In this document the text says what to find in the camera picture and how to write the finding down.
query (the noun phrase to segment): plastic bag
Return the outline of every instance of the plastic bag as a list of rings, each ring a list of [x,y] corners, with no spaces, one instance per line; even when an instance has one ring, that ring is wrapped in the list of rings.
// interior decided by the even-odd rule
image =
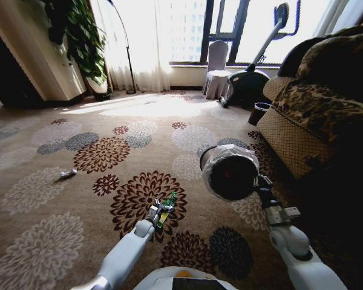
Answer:
[[[215,166],[217,166],[219,163],[221,163],[222,161],[224,161],[230,157],[240,156],[242,158],[246,158],[246,159],[250,160],[254,164],[254,166],[257,170],[257,176],[258,176],[260,164],[259,164],[258,159],[255,156],[253,150],[248,150],[248,149],[245,149],[242,147],[238,147],[234,144],[219,145],[211,150],[213,150],[212,154],[207,159],[207,161],[205,162],[205,164],[203,165],[203,168],[202,168],[202,177],[204,180],[204,184],[206,185],[207,189],[211,193],[213,193],[215,196],[228,201],[228,198],[224,198],[223,196],[221,196],[217,192],[215,192],[215,190],[213,189],[213,186],[212,186],[213,182],[211,180],[213,168],[215,168]]]

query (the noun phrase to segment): exercise bike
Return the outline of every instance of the exercise bike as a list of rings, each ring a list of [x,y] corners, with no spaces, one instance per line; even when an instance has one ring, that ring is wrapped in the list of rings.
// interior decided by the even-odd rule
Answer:
[[[267,37],[264,45],[255,56],[252,63],[244,70],[233,73],[229,76],[227,82],[230,87],[228,97],[220,97],[220,102],[224,108],[229,105],[241,105],[246,108],[254,105],[256,102],[270,102],[263,95],[263,88],[269,77],[262,71],[256,70],[257,63],[263,57],[266,48],[272,40],[282,39],[286,36],[293,36],[297,33],[299,27],[301,0],[297,0],[296,4],[296,25],[295,30],[291,33],[280,33],[289,17],[289,5],[283,3],[274,8],[274,28]]]

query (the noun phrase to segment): curtain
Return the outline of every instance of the curtain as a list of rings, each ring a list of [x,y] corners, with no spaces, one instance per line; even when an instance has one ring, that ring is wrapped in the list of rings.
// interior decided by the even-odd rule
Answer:
[[[343,29],[352,27],[354,25],[360,24],[363,18],[363,0],[355,1],[349,0],[348,4],[345,6],[343,12],[341,13],[335,27],[333,28],[333,33]]]
[[[327,9],[313,33],[313,37],[321,37],[332,32],[348,1],[349,0],[330,0]]]
[[[161,0],[114,0],[129,40],[134,80],[142,91],[169,90],[169,15]],[[131,89],[132,81],[121,21],[107,0],[90,0],[94,18],[105,35],[105,62],[113,86]]]

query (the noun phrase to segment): trash bin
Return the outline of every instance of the trash bin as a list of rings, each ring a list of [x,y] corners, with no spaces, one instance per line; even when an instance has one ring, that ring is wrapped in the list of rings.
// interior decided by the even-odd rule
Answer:
[[[251,125],[256,126],[258,121],[262,118],[262,116],[267,112],[267,110],[270,108],[270,104],[268,103],[255,103],[254,109],[252,113],[250,114],[248,122]]]

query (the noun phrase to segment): potted plant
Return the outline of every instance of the potted plant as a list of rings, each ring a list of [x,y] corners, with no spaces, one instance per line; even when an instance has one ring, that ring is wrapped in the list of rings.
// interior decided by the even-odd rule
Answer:
[[[103,70],[105,37],[100,37],[86,0],[41,0],[51,27],[48,37],[58,45],[67,37],[67,59],[73,58],[93,88],[96,99],[106,99],[107,82]]]

